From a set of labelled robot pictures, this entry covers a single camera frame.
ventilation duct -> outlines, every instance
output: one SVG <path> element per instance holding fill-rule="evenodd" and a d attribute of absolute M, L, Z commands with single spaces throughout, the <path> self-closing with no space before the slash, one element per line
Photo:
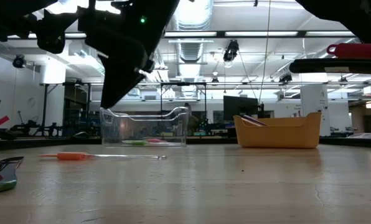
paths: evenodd
<path fill-rule="evenodd" d="M 174 22 L 176 30 L 179 31 L 196 31 L 208 30 L 213 13 L 213 0 L 180 0 L 179 6 L 174 13 Z M 204 51 L 203 43 L 179 43 L 177 44 L 177 52 L 180 63 L 194 63 L 179 65 L 179 73 L 182 77 L 195 78 L 200 73 L 199 63 Z M 192 96 L 195 93 L 190 93 L 189 88 L 182 88 L 184 96 Z"/>

security camera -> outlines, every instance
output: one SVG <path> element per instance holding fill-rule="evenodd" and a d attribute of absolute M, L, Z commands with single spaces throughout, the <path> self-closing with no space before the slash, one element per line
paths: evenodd
<path fill-rule="evenodd" d="M 16 68 L 25 68 L 26 67 L 26 60 L 24 55 L 16 55 L 16 58 L 12 62 L 12 66 Z"/>

wooden tabletop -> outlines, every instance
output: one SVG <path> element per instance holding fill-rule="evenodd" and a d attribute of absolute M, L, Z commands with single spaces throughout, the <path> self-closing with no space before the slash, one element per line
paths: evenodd
<path fill-rule="evenodd" d="M 160 154 L 57 161 L 38 154 Z M 97 145 L 0 151 L 25 156 L 0 223 L 371 223 L 371 149 Z"/>

screwdriver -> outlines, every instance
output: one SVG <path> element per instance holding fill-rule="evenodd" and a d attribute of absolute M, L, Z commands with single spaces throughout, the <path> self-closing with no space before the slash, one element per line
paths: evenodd
<path fill-rule="evenodd" d="M 84 159 L 94 159 L 96 157 L 103 158 L 124 158 L 124 159 L 137 159 L 137 158 L 150 158 L 150 159 L 166 159 L 166 156 L 150 156 L 150 155 L 93 155 L 86 152 L 59 152 L 57 154 L 44 154 L 41 157 L 56 157 L 59 160 L 73 160 L 79 161 Z"/>

ceiling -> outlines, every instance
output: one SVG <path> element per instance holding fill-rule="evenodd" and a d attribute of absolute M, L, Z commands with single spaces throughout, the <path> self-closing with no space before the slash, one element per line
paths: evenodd
<path fill-rule="evenodd" d="M 84 6 L 87 0 L 65 0 L 62 3 Z M 338 22 L 324 21 L 316 18 L 304 10 L 293 0 L 259 0 L 258 7 L 253 7 L 254 1 L 214 0 L 210 30 L 347 30 Z M 173 22 L 168 26 L 168 31 L 175 30 Z M 70 26 L 67 32 L 78 32 L 77 22 Z M 345 42 L 348 39 L 340 38 L 259 38 L 238 39 L 240 53 L 233 61 L 230 68 L 225 68 L 222 53 L 230 39 L 206 39 L 199 76 L 196 82 L 205 80 L 210 82 L 217 72 L 220 82 L 247 82 L 251 81 L 278 82 L 283 72 L 280 68 L 289 64 L 296 58 L 317 56 L 333 43 Z M 168 68 L 168 78 L 179 78 L 179 59 L 176 44 L 170 40 L 162 39 L 159 44 L 165 66 Z M 89 63 L 76 55 L 71 54 L 70 44 L 84 45 L 82 40 L 67 40 L 64 53 L 53 55 L 37 48 L 35 40 L 9 40 L 0 43 L 0 54 L 13 58 L 15 54 L 25 54 L 28 61 L 43 65 L 50 60 L 58 60 L 67 65 L 67 77 L 82 78 L 84 82 L 102 82 L 104 76 Z M 328 80 L 338 81 L 339 74 L 328 74 Z M 364 81 L 371 79 L 370 75 L 351 76 L 351 81 Z M 299 75 L 293 75 L 293 80 L 299 80 Z M 350 89 L 361 90 L 366 85 L 354 86 Z"/>

